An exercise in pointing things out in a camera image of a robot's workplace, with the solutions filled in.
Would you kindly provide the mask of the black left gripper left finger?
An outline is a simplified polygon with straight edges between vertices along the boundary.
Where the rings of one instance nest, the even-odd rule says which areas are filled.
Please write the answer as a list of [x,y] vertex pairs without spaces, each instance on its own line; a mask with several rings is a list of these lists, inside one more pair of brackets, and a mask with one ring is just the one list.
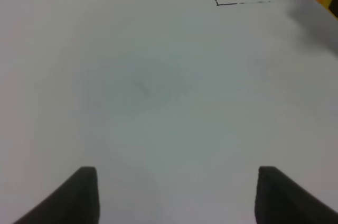
[[97,170],[84,166],[15,223],[99,223],[99,219]]

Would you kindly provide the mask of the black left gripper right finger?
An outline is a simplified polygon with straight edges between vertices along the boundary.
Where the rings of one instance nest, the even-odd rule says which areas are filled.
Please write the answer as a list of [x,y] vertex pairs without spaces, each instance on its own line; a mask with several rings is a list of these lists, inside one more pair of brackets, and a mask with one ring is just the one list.
[[273,166],[261,166],[255,197],[256,223],[337,223],[337,212]]

